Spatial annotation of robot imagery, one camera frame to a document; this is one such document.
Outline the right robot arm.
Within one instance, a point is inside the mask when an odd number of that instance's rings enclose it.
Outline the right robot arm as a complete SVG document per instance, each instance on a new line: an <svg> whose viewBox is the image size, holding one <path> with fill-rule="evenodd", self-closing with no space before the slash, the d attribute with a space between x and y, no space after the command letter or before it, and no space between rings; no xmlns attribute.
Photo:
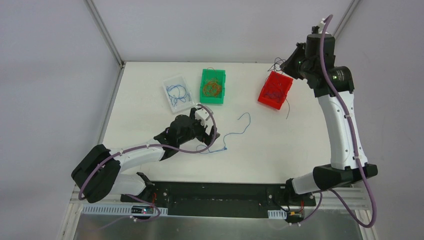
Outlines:
<svg viewBox="0 0 424 240"><path fill-rule="evenodd" d="M296 205L304 194L326 191L354 184L378 174L378 167L368 162L360 142L354 116L354 83L346 66L335 66L336 40L325 34L309 34L305 42L281 65L283 72L295 79L305 79L324 114L329 142L330 163L316 166L311 173L286 181L284 200Z"/></svg>

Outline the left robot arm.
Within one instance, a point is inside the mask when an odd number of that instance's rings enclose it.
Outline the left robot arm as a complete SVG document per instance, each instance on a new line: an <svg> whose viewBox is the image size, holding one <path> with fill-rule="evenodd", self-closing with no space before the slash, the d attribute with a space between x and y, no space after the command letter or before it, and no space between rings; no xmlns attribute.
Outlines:
<svg viewBox="0 0 424 240"><path fill-rule="evenodd" d="M142 145L108 149L98 144L71 173L79 187L78 199L96 203L109 194L118 194L133 195L140 202L147 202L153 195L147 177L139 173L125 174L126 170L169 159L184 151L181 145L194 139L210 148L218 137L216 125L209 127L204 117L181 114L164 131Z"/></svg>

